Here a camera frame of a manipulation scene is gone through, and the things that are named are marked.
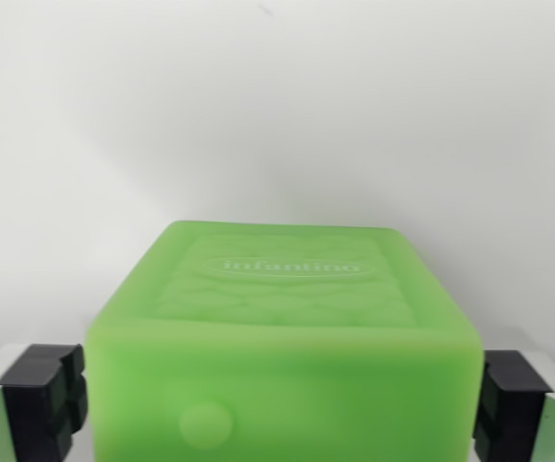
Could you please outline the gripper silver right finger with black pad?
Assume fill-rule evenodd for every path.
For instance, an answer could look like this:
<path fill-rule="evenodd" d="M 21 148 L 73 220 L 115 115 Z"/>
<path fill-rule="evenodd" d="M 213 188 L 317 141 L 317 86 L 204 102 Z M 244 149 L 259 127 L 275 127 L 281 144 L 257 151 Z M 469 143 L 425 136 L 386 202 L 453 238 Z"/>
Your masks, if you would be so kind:
<path fill-rule="evenodd" d="M 548 356 L 485 352 L 473 440 L 480 461 L 555 461 L 555 363 Z"/>

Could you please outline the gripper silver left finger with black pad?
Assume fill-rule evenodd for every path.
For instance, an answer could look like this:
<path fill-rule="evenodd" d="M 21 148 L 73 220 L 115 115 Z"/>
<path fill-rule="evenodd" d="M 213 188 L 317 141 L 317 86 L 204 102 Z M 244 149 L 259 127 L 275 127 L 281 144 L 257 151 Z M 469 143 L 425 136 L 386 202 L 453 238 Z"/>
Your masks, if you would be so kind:
<path fill-rule="evenodd" d="M 88 415 L 83 347 L 0 349 L 0 461 L 63 461 Z"/>

